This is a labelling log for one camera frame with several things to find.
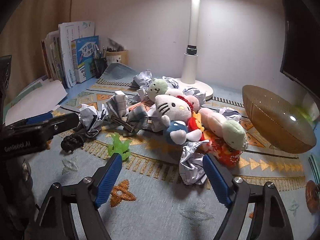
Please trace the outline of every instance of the brown curtain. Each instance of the brown curtain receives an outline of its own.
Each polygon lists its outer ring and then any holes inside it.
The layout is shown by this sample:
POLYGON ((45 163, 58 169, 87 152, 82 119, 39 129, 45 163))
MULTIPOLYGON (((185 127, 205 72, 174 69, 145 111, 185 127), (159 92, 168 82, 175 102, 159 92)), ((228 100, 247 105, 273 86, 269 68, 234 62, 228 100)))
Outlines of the brown curtain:
POLYGON ((12 55, 5 103, 45 75, 40 41, 70 21, 71 0, 23 0, 0 34, 0 56, 12 55))

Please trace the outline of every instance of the plaid fabric bow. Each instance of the plaid fabric bow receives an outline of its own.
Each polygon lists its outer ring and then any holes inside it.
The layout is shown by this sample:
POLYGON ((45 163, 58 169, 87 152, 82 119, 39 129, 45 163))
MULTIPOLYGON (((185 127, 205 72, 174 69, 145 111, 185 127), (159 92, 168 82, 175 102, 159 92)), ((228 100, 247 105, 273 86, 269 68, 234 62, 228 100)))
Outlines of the plaid fabric bow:
POLYGON ((106 105, 108 114, 105 118, 105 121, 107 122, 105 127, 107 129, 120 126, 119 123, 111 120, 112 116, 115 116, 134 127, 132 132, 124 129, 123 137, 135 135, 140 129, 147 127, 148 114, 144 106, 137 106, 128 113, 128 97, 126 95, 114 95, 106 102, 106 105))

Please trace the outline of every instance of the bolt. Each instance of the bolt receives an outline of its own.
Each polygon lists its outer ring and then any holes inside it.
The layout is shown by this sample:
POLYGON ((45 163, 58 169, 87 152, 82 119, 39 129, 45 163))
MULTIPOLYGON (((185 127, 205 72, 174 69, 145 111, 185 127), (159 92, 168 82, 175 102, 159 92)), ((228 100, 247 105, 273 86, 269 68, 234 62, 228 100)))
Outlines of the bolt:
POLYGON ((90 183, 92 181, 92 178, 91 177, 85 177, 84 179, 83 179, 83 182, 85 183, 85 184, 88 184, 88 183, 90 183))
POLYGON ((235 177, 234 180, 235 180, 236 183, 242 183, 243 182, 243 179, 241 177, 235 177))
POLYGON ((55 183, 53 183, 53 184, 52 184, 52 187, 54 187, 54 188, 58 188, 58 187, 60 187, 60 183, 55 182, 55 183))
POLYGON ((275 188, 275 184, 273 184, 273 182, 271 182, 271 181, 267 181, 267 186, 269 188, 275 188))

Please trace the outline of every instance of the amber glass bowl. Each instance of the amber glass bowl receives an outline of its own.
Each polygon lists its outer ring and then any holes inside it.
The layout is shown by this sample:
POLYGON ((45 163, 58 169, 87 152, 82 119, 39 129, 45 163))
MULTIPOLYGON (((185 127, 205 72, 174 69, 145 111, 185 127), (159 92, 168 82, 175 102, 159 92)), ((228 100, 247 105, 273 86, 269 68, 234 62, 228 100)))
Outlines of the amber glass bowl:
POLYGON ((254 127, 275 147, 298 154, 316 145, 310 124, 288 101, 269 90, 251 85, 242 88, 242 98, 254 127))

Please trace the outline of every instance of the brown round object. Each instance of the brown round object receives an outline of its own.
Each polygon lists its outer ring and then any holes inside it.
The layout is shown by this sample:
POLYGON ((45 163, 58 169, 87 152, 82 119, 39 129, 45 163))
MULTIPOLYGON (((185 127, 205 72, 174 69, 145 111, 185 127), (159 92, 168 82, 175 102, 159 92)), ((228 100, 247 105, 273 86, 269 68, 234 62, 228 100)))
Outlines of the brown round object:
POLYGON ((317 185, 312 181, 309 180, 306 185, 306 201, 307 207, 310 213, 314 214, 319 209, 319 198, 317 198, 314 194, 314 190, 317 185))
POLYGON ((288 101, 269 90, 251 85, 242 88, 242 98, 254 127, 275 147, 298 154, 316 145, 310 124, 288 101))

